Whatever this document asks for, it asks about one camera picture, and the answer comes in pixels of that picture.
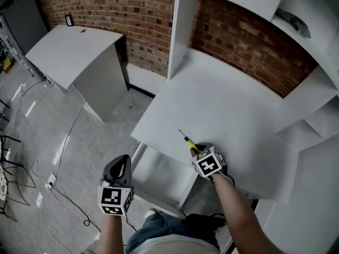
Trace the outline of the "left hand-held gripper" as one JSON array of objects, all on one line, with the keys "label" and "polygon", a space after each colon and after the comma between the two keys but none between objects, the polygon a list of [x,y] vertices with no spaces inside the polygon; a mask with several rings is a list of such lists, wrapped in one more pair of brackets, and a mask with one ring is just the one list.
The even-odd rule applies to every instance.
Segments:
[{"label": "left hand-held gripper", "polygon": [[97,202],[103,214],[126,216],[133,195],[131,158],[121,155],[104,167]]}]

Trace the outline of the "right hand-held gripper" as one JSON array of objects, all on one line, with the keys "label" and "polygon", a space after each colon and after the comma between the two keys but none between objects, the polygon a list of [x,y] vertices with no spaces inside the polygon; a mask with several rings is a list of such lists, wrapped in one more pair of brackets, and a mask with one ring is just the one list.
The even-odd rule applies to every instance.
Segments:
[{"label": "right hand-held gripper", "polygon": [[191,163],[195,171],[203,178],[215,173],[227,175],[227,165],[221,153],[212,143],[198,143],[191,148]]}]

